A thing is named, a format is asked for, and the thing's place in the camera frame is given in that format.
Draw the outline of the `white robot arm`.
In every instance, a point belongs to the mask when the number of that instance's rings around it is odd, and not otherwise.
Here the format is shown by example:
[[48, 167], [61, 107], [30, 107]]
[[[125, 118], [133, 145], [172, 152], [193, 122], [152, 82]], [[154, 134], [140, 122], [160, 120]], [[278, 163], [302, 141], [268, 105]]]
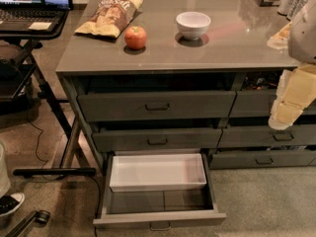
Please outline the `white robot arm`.
[[268, 121], [275, 130], [292, 126], [316, 99], [316, 0], [309, 0], [292, 19], [287, 46], [300, 65], [279, 78]]

